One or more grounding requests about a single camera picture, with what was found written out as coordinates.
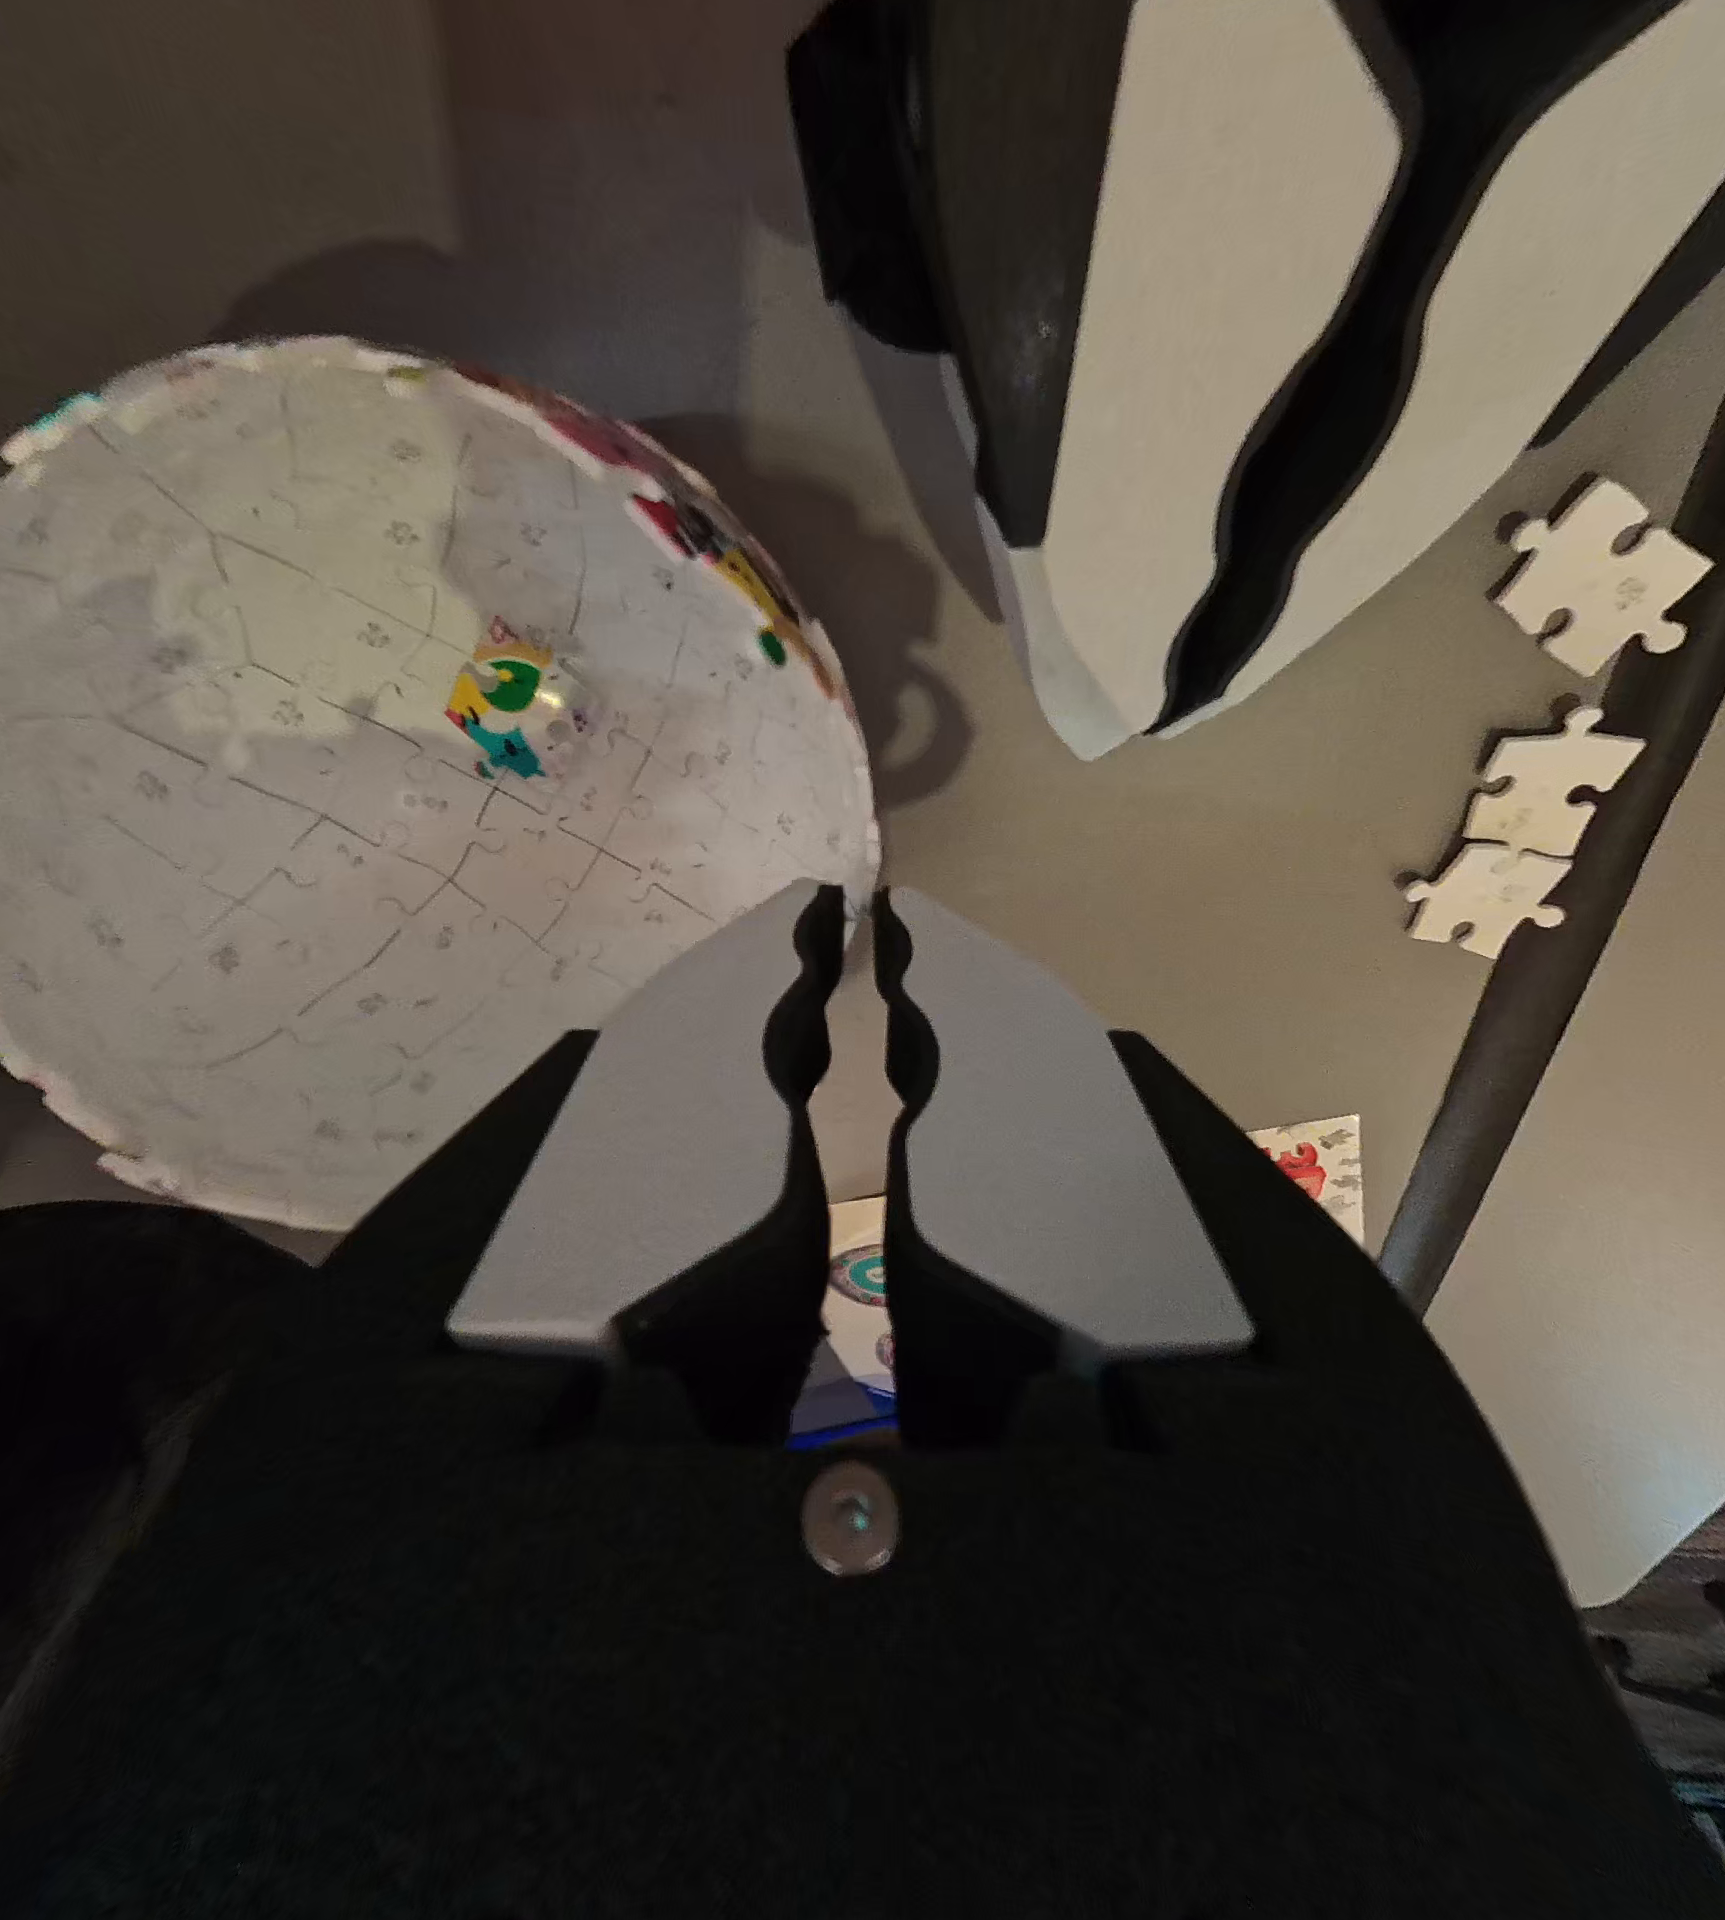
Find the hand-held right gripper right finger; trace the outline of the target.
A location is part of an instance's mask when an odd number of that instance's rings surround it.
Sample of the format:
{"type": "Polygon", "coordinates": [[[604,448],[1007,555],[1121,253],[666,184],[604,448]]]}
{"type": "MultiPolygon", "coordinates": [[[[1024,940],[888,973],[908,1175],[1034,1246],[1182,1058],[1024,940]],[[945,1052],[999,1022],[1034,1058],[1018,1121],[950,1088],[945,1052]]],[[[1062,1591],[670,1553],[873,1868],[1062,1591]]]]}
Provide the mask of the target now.
{"type": "Polygon", "coordinates": [[[885,1302],[908,1439],[1002,1439],[1040,1376],[1257,1349],[1113,1030],[1062,973],[885,886],[873,985],[900,1088],[885,1302]]]}

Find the colourful puzzle ball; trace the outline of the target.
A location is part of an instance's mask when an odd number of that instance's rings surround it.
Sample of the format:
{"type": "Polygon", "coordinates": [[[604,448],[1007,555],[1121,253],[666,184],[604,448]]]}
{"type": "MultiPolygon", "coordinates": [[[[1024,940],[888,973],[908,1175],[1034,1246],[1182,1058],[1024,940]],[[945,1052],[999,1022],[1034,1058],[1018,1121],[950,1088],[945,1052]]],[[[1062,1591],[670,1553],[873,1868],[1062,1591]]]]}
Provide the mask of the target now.
{"type": "Polygon", "coordinates": [[[129,1186],[351,1230],[724,922],[873,886],[829,633],[629,420],[203,342],[0,462],[0,1062],[129,1186]]]}

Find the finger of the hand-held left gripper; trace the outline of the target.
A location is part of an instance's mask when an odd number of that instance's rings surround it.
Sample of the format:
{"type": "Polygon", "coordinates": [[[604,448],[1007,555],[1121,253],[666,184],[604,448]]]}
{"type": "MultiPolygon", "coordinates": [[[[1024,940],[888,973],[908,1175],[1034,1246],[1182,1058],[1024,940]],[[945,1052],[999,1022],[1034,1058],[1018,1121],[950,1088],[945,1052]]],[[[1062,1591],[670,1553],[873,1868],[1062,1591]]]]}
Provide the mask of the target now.
{"type": "Polygon", "coordinates": [[[1024,128],[1093,184],[1062,439],[1014,547],[1049,732],[1100,758],[1165,718],[1167,649],[1236,553],[1236,486],[1347,317],[1422,128],[1432,5],[1045,5],[1024,128]]]}
{"type": "Polygon", "coordinates": [[[1390,5],[1416,150],[1242,456],[1153,732],[1249,699],[1463,518],[1725,184],[1725,5],[1390,5]]]}

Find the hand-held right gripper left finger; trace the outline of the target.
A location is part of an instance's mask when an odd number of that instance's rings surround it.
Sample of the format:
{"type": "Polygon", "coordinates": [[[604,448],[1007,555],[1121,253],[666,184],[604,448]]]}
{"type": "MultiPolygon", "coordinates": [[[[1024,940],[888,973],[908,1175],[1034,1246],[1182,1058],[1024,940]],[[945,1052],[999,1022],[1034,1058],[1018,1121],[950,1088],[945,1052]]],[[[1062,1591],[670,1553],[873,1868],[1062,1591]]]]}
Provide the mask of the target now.
{"type": "Polygon", "coordinates": [[[831,1264],[810,1102],[847,886],[791,883],[670,959],[592,1037],[446,1337],[666,1374],[712,1439],[786,1439],[831,1264]]]}

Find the puzzle instruction leaflet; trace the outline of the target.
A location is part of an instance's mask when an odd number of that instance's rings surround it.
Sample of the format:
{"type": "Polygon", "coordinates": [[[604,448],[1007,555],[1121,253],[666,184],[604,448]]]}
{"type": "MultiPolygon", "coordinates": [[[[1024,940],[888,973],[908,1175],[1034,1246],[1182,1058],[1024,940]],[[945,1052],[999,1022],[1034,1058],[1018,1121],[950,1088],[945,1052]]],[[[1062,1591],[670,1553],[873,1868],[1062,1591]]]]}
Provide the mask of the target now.
{"type": "MultiPolygon", "coordinates": [[[[1365,1246],[1359,1116],[1287,1121],[1249,1132],[1249,1142],[1365,1246]]],[[[797,1450],[900,1426],[885,1218],[879,1191],[829,1212],[823,1340],[791,1415],[791,1444],[797,1450]]]]}

